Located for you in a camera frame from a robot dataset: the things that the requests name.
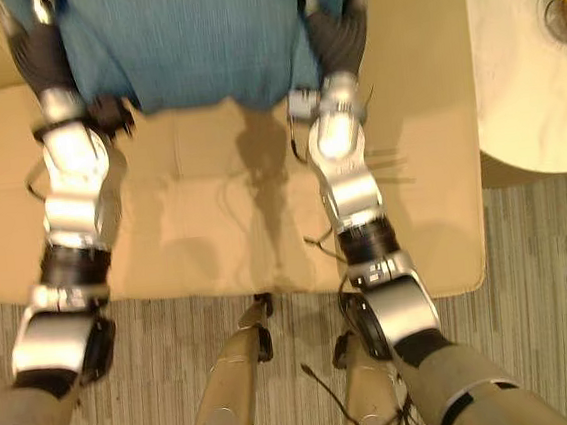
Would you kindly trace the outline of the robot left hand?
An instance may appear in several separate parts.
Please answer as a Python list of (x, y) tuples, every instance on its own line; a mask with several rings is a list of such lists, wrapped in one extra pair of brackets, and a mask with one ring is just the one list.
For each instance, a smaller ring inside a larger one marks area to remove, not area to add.
[(33, 24), (26, 29), (0, 0), (0, 21), (11, 57), (33, 91), (48, 124), (78, 120), (87, 107), (76, 87), (60, 29), (59, 0), (30, 0)]

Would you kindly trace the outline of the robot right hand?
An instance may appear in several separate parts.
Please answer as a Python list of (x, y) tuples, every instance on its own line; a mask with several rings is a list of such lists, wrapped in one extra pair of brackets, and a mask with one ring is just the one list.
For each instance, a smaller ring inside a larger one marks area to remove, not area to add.
[(319, 0), (303, 2), (304, 24), (324, 96), (338, 94), (347, 102), (357, 100), (368, 35), (367, 1), (344, 0), (337, 17), (323, 9)]

